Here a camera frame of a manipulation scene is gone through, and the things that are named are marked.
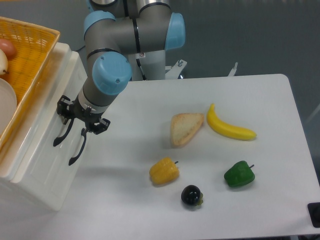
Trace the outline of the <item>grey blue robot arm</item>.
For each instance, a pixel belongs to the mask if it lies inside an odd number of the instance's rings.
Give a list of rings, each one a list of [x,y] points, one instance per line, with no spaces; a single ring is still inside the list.
[[[68,130],[81,120],[83,136],[107,130],[103,114],[132,78],[128,55],[181,48],[186,40],[184,18],[167,0],[89,0],[87,6],[88,77],[76,98],[63,95],[56,109]]]

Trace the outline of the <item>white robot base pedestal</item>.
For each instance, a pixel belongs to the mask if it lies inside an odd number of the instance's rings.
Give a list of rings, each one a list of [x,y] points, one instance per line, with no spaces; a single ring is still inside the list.
[[[127,56],[132,69],[132,81],[164,80],[166,74],[166,52],[164,50]]]

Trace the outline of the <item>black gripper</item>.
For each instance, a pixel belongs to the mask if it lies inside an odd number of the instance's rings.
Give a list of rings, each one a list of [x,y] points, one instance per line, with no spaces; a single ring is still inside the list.
[[[66,95],[62,95],[57,102],[56,112],[64,118],[63,124],[66,125],[70,120],[70,124],[74,123],[74,118],[77,118],[85,123],[83,134],[94,133],[99,135],[109,128],[111,122],[106,118],[101,118],[102,113],[94,113],[89,108],[83,108],[77,96],[74,101],[71,101]]]

